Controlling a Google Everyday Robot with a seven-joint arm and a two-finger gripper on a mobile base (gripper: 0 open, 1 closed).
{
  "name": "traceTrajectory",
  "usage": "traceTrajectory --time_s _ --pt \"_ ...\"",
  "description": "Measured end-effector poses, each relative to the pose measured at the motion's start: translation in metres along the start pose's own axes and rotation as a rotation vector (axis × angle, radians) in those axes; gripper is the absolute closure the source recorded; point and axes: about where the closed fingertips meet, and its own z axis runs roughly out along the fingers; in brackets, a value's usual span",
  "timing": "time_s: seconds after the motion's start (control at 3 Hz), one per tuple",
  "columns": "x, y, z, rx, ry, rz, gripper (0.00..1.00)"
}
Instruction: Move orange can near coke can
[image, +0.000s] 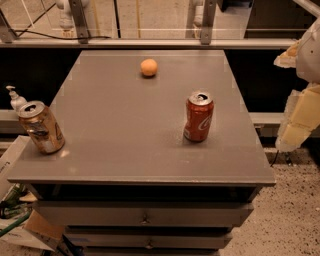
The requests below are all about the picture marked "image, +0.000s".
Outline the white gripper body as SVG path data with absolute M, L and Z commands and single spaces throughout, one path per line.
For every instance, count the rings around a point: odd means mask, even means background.
M 301 38 L 296 56 L 296 73 L 309 83 L 320 83 L 320 17 Z

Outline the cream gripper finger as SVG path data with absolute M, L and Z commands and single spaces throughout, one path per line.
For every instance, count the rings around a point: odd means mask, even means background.
M 292 152 L 299 148 L 320 125 L 320 85 L 309 83 L 302 90 L 293 90 L 287 99 L 276 148 Z
M 285 52 L 276 57 L 273 64 L 281 68 L 295 68 L 300 41 L 296 41 Z

